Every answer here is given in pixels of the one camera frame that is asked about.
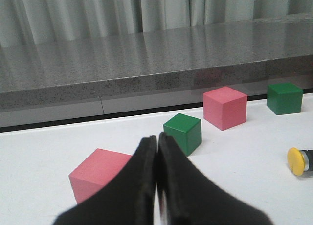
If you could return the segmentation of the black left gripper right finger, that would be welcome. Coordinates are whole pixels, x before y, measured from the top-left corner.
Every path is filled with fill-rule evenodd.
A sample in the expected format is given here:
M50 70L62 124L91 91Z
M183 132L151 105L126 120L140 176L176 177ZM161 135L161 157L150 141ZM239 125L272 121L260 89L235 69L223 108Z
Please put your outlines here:
M262 211L210 181L173 137L161 133L157 152L161 216L167 225L270 225Z

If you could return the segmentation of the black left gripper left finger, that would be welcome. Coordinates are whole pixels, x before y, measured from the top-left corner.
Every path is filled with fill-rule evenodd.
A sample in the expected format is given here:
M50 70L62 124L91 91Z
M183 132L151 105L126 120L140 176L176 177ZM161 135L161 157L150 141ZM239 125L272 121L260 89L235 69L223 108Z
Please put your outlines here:
M122 170L96 194L62 213L56 225L151 225L157 138L141 139Z

